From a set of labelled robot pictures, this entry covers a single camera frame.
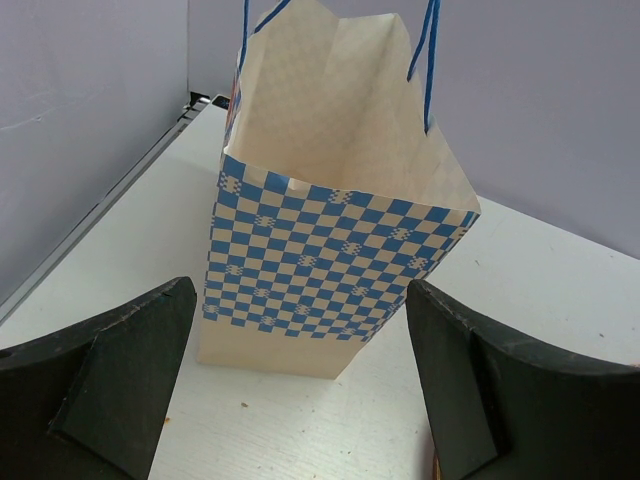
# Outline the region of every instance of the bag's front panel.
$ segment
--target bag's front panel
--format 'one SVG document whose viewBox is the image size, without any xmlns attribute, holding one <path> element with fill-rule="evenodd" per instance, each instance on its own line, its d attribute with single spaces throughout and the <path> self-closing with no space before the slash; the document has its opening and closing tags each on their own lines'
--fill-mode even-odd
<svg viewBox="0 0 640 480">
<path fill-rule="evenodd" d="M 205 318 L 288 337 L 368 341 L 477 218 L 229 156 L 218 187 Z"/>
</svg>

